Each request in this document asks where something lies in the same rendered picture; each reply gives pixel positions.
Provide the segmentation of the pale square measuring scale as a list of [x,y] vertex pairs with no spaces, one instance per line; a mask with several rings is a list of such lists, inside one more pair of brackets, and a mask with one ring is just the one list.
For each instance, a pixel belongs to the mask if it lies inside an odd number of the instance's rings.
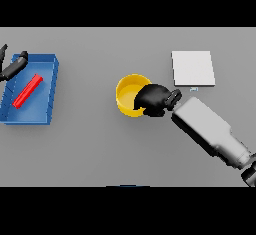
[[209,51],[172,51],[175,86],[214,86],[211,53]]

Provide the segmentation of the dark right robot hand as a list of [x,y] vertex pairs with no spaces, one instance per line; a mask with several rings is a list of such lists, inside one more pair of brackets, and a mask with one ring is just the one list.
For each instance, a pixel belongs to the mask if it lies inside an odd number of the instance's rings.
[[163,117],[165,109],[172,111],[176,103],[181,99],[179,89],[170,91],[159,84],[145,85],[135,96],[134,110],[143,108],[143,114],[149,117]]

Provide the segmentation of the dark left robot hand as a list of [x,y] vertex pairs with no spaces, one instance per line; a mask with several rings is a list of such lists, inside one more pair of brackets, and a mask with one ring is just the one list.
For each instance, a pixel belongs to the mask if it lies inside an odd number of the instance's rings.
[[19,57],[13,63],[11,63],[8,67],[3,69],[2,64],[5,58],[6,49],[7,49],[6,44],[4,44],[0,48],[0,82],[11,80],[21,70],[23,70],[28,64],[28,52],[22,51]]

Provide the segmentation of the yellow bowl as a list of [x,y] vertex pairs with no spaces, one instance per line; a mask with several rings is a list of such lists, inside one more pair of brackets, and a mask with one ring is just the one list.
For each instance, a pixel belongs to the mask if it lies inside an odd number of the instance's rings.
[[116,104],[121,113],[137,118],[143,115],[143,108],[134,109],[134,99],[138,92],[151,81],[140,74],[129,74],[119,80],[116,86]]

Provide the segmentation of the blue tray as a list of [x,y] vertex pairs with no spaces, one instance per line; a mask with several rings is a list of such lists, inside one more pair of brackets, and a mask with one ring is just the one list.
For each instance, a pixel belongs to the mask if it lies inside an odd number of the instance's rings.
[[49,125],[58,68],[55,54],[29,54],[26,67],[5,84],[0,101],[0,123]]

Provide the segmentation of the red beaker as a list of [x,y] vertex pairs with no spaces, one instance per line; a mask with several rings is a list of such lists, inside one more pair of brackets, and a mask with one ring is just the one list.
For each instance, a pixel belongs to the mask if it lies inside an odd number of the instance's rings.
[[30,97],[30,95],[34,92],[34,90],[39,86],[39,84],[42,81],[43,81],[43,77],[35,73],[32,79],[26,84],[26,86],[14,99],[12,106],[15,107],[16,109],[21,108],[22,105],[25,103],[25,101]]

